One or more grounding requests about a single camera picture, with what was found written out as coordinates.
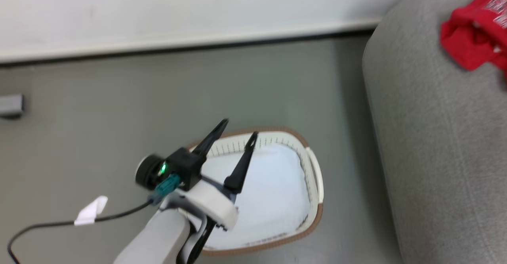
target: baseboard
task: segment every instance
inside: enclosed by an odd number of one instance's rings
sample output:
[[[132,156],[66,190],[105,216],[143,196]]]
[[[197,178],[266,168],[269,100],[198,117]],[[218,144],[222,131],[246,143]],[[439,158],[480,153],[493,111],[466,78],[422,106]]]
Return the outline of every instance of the baseboard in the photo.
[[[24,49],[22,51],[0,51],[0,65],[13,66],[42,61],[54,61],[80,57],[109,56],[126,53],[138,53],[146,51],[165,51],[178,49],[192,49],[202,47],[220,47],[223,45],[247,44],[249,42],[287,40],[292,38],[304,38],[308,36],[330,35],[336,33],[348,33],[350,31],[365,31],[374,29],[381,18],[369,18],[348,22],[336,22],[327,24],[303,25],[291,29],[274,29],[272,31],[256,31],[249,33],[232,33],[202,35],[193,37],[168,37],[143,40],[126,40],[114,44],[96,43],[93,45],[76,45],[75,47],[53,47]]]

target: robotic arm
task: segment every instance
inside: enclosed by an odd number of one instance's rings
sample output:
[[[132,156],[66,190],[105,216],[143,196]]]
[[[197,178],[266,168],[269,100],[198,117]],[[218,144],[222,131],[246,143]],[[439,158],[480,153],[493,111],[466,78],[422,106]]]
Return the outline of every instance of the robotic arm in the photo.
[[[179,188],[166,197],[157,213],[137,237],[118,255],[114,264],[193,264],[215,226],[224,230],[235,226],[238,210],[234,206],[241,193],[257,141],[252,134],[239,163],[223,184],[201,175],[208,151],[227,126],[224,119],[192,151],[180,148],[163,159],[150,155],[136,172],[136,183],[155,190],[154,203],[160,201],[158,186],[171,175],[181,178]],[[201,220],[197,229],[186,217],[191,214]]]

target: black cable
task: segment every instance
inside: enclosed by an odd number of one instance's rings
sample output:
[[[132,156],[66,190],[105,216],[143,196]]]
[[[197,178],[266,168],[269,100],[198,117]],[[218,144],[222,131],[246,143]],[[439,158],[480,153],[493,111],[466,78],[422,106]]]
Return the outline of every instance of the black cable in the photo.
[[[119,213],[119,214],[114,214],[114,215],[110,215],[110,216],[105,216],[105,217],[99,217],[99,218],[96,218],[95,219],[95,222],[101,222],[101,221],[107,221],[107,220],[113,220],[113,219],[117,219],[117,218],[120,218],[120,217],[124,217],[124,216],[127,216],[129,214],[133,214],[135,212],[138,212],[139,210],[142,210],[144,209],[145,207],[149,206],[150,204],[152,203],[152,201],[147,201],[146,203],[138,206],[137,208],[133,208],[131,210],[127,210],[126,212],[123,212],[123,213]],[[16,256],[14,255],[14,253],[12,252],[12,244],[14,243],[14,241],[22,236],[24,233],[26,233],[27,231],[30,231],[30,230],[34,230],[36,228],[54,228],[56,226],[73,226],[74,225],[74,221],[73,220],[69,220],[69,221],[60,221],[60,222],[47,222],[45,224],[33,224],[32,226],[29,226],[27,228],[24,228],[22,231],[16,233],[16,235],[14,235],[11,240],[9,240],[9,244],[7,244],[7,252],[9,253],[9,255],[11,256],[12,260],[14,261],[15,264],[20,264],[18,258],[16,258]]]

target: black baseboard gap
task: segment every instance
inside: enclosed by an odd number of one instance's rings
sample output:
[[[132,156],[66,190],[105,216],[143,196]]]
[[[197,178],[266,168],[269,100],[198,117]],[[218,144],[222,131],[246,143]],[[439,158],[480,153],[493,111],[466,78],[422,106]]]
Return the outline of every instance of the black baseboard gap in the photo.
[[[44,60],[27,60],[27,61],[20,61],[20,62],[0,63],[0,68],[5,69],[5,68],[12,68],[12,67],[24,67],[24,66],[30,66],[30,65],[44,65],[44,64],[51,64],[51,63],[75,62],[75,61],[106,59],[106,58],[143,56],[143,55],[166,54],[166,53],[176,53],[176,52],[181,53],[181,52],[189,52],[189,51],[215,50],[215,49],[246,47],[246,46],[254,46],[254,45],[277,44],[277,43],[285,43],[285,42],[320,40],[320,39],[328,39],[328,38],[346,38],[346,37],[351,37],[351,36],[371,35],[373,33],[373,31],[374,31],[374,29],[366,29],[366,30],[361,30],[361,31],[348,31],[348,32],[342,32],[342,33],[329,33],[329,34],[309,35],[309,36],[301,36],[301,37],[293,37],[293,38],[259,40],[259,41],[251,41],[251,42],[236,42],[236,43],[206,45],[206,46],[192,46],[192,47],[170,48],[170,49],[131,51],[131,52],[86,55],[86,56],[54,58],[54,59],[44,59]]]

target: white wall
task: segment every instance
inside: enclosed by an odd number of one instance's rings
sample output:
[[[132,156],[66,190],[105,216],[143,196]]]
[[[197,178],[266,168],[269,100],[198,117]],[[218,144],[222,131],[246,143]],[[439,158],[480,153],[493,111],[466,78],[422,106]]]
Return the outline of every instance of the white wall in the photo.
[[[373,27],[398,0],[0,0],[0,62]]]

